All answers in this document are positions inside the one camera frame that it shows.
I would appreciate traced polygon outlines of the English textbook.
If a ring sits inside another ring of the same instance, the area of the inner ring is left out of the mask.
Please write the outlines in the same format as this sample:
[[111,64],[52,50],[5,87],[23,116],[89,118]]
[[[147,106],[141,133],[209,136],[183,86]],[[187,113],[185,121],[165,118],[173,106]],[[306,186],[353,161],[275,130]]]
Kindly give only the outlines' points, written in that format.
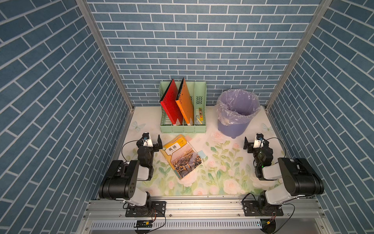
[[189,175],[203,162],[183,135],[165,144],[160,151],[179,179]]

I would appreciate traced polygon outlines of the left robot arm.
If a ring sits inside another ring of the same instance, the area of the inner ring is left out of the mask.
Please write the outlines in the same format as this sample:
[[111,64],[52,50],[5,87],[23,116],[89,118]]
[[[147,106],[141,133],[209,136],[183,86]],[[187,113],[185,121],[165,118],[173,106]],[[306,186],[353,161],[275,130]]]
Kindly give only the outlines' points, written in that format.
[[163,148],[162,140],[158,137],[157,143],[152,143],[150,134],[143,133],[136,145],[136,160],[111,162],[99,186],[98,195],[100,199],[122,200],[130,206],[149,209],[152,205],[150,193],[137,188],[136,184],[152,179],[154,153]]

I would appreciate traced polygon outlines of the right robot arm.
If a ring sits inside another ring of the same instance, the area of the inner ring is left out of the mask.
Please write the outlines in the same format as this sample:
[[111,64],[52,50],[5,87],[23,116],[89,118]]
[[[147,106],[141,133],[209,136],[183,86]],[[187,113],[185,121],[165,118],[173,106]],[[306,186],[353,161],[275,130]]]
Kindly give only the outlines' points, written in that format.
[[273,163],[273,149],[263,134],[258,133],[253,142],[244,139],[243,148],[254,157],[255,176],[261,181],[276,181],[282,179],[279,186],[261,192],[258,206],[280,207],[287,201],[324,192],[324,184],[306,159],[278,158]]

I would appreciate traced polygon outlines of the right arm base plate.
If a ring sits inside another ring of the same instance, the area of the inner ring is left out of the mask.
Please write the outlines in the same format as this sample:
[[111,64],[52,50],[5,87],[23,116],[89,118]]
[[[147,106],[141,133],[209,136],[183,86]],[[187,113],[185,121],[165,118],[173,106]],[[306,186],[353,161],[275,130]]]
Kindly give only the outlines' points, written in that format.
[[284,216],[280,205],[260,204],[255,200],[245,200],[243,202],[243,211],[245,216]]

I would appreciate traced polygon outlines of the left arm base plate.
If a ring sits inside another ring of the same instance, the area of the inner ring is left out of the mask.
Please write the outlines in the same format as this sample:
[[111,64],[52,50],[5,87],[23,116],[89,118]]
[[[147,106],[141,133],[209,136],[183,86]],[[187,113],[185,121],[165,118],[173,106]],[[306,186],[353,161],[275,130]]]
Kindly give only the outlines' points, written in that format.
[[166,211],[165,201],[146,202],[145,206],[129,205],[125,217],[162,217]]

